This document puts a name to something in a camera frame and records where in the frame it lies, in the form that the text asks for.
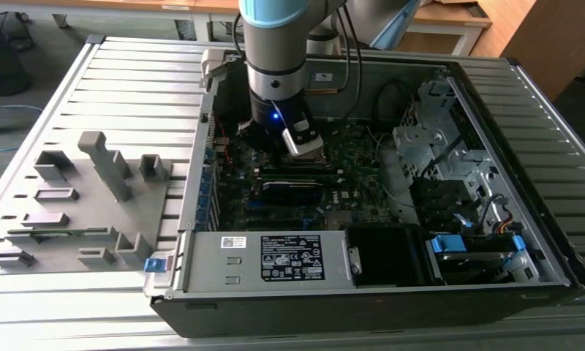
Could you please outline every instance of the robotic arm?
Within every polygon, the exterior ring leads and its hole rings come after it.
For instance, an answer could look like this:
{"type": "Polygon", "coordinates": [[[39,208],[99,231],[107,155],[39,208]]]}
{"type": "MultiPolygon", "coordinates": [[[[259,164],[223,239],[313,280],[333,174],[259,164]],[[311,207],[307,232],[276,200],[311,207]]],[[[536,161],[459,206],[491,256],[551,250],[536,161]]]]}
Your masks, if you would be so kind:
{"type": "MultiPolygon", "coordinates": [[[[323,147],[304,100],[308,34],[336,29],[329,16],[347,0],[239,0],[245,19],[245,55],[252,121],[301,156],[323,147]]],[[[399,43],[420,0],[349,0],[359,39],[380,49],[399,43]]]]}

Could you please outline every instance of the white label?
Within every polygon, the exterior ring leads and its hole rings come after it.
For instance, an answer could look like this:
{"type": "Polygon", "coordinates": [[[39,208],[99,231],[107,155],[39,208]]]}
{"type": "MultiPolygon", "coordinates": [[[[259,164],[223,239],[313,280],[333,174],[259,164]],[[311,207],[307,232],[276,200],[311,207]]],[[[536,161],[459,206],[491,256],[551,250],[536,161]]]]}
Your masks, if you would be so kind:
{"type": "Polygon", "coordinates": [[[181,11],[188,11],[188,10],[189,10],[189,7],[188,7],[188,6],[163,5],[163,9],[164,9],[164,10],[181,10],[181,11]]]}
{"type": "Polygon", "coordinates": [[[224,236],[221,238],[221,249],[244,249],[247,247],[247,236],[224,236]]]}
{"type": "Polygon", "coordinates": [[[315,76],[315,80],[317,82],[331,82],[333,79],[333,73],[317,73],[315,76]]]}

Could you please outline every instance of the barcode sticker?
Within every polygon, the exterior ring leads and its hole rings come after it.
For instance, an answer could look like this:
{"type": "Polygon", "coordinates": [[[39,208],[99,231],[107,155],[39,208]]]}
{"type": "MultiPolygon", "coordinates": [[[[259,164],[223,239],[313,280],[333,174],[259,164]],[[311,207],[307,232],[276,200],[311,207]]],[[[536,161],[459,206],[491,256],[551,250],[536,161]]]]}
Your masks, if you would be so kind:
{"type": "Polygon", "coordinates": [[[191,8],[188,6],[173,6],[173,5],[163,5],[164,10],[181,10],[188,11],[191,8]]]}
{"type": "Polygon", "coordinates": [[[221,249],[244,249],[247,247],[247,236],[221,237],[221,249]]]}

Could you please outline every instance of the slotted metal table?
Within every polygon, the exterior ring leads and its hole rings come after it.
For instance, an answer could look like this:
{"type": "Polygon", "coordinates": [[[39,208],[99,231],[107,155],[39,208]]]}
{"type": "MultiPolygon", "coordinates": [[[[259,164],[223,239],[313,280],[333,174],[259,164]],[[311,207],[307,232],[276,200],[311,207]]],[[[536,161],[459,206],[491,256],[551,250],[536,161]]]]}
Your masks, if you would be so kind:
{"type": "MultiPolygon", "coordinates": [[[[71,147],[83,130],[100,130],[109,147],[125,158],[159,154],[173,161],[156,249],[173,247],[204,92],[201,53],[211,47],[227,45],[116,37],[85,44],[1,177],[0,218],[12,206],[23,206],[17,195],[35,187],[31,165],[39,152],[71,147]]],[[[493,58],[375,51],[365,55],[461,64],[585,262],[585,145],[524,69],[493,58]]],[[[4,234],[0,250],[9,246],[4,234]]],[[[421,341],[503,345],[509,336],[555,334],[567,340],[571,334],[585,333],[584,297],[561,306],[528,310],[492,325],[395,333],[181,339],[151,309],[143,285],[139,271],[0,276],[0,350],[16,345],[32,350],[272,350],[421,341]]]]}

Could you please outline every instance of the sticker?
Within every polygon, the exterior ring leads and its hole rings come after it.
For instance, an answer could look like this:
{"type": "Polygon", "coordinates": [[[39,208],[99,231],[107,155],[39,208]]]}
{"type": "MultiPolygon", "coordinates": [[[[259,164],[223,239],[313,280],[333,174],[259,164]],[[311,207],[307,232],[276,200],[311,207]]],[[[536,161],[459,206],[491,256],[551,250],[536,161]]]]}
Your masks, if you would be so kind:
{"type": "Polygon", "coordinates": [[[189,7],[188,6],[163,5],[163,9],[164,10],[183,10],[183,11],[188,11],[189,7]]]}
{"type": "Polygon", "coordinates": [[[247,236],[221,237],[221,249],[244,249],[247,247],[247,236]]]}
{"type": "Polygon", "coordinates": [[[331,82],[333,80],[333,73],[317,73],[315,80],[317,82],[331,82]]]}
{"type": "Polygon", "coordinates": [[[263,236],[260,254],[265,282],[325,280],[320,235],[263,236]]]}

